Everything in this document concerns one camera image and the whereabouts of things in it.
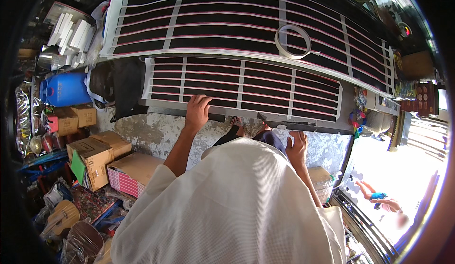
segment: black pants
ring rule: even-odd
[[[217,142],[215,142],[213,146],[219,146],[221,144],[233,141],[236,138],[240,137],[236,135],[238,128],[239,127],[237,125],[233,125],[232,128],[228,131],[228,133],[222,136]],[[261,131],[257,136],[253,138],[253,140],[270,144],[272,147],[276,147],[287,157],[286,147],[284,147],[283,143],[278,138],[278,136],[276,136],[276,134],[271,130]]]

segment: tape roll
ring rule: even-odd
[[[283,46],[281,45],[281,42],[279,41],[279,33],[281,31],[289,30],[289,29],[299,33],[302,36],[302,38],[305,40],[305,43],[307,44],[307,49],[305,50],[305,53],[303,55],[293,54],[293,53],[285,50],[283,48]],[[307,34],[307,32],[305,32],[305,30],[300,28],[299,26],[292,25],[292,24],[285,24],[285,25],[281,26],[280,28],[278,28],[277,32],[275,33],[275,45],[277,46],[277,49],[283,55],[285,55],[286,57],[288,57],[288,58],[290,58],[292,60],[299,60],[299,59],[303,58],[304,56],[306,56],[310,52],[310,50],[311,50],[311,39],[310,39],[310,36]]]

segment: white robe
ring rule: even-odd
[[[246,137],[178,178],[159,165],[112,241],[114,264],[346,263],[339,207],[316,208],[276,148]]]

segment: black and white stripes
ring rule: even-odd
[[[209,57],[146,59],[143,99],[188,102],[194,94],[213,106],[336,121],[342,90],[336,80],[247,60]]]
[[[274,35],[284,23],[302,27],[320,55],[281,56]],[[297,33],[282,33],[280,42],[292,53],[306,50]],[[394,93],[388,43],[312,0],[111,0],[101,55],[172,53],[269,60]]]

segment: blue container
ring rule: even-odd
[[[41,101],[55,107],[91,102],[84,84],[86,73],[60,73],[41,82]]]

